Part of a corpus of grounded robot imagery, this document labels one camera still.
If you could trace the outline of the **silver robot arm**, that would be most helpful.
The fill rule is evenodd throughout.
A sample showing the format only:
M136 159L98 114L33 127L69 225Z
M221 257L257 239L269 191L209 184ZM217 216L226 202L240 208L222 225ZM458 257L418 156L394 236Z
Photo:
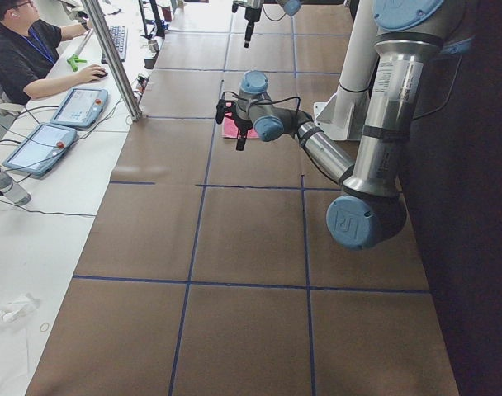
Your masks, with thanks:
M310 113L283 108L268 95L266 75L248 71L238 92L223 93L216 122L234 122L238 150L250 130L264 142L291 136L341 188L326 214L334 240L372 248L405 225L395 181L422 74L431 60L470 48L477 8L475 1L361 1L328 101Z
M231 11L236 13L240 8L244 9L244 19L247 21L247 26L244 33L244 47L247 49L253 37L255 24L260 21L261 15L264 14L269 21L281 21L284 17L295 16L301 9L302 3L299 0L276 0L274 3L278 4L283 14L277 18L271 18L264 10L263 0L234 0L232 2Z

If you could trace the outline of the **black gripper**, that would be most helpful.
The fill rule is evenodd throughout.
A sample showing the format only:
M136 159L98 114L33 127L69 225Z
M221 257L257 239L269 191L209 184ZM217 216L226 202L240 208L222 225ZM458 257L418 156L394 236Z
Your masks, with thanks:
M234 97L233 99L220 98L216 104L216 114L215 122L217 124L222 124L225 118L233 120L237 127L237 143L236 150L243 151L246 145L248 129L242 128L240 124L244 122L244 119L237 112L237 104L239 102L239 97Z
M263 8L262 0L234 0L232 2L232 12L236 13L238 9L244 9L244 18L248 21L244 33L244 48L248 48L253 37L254 22L259 21Z

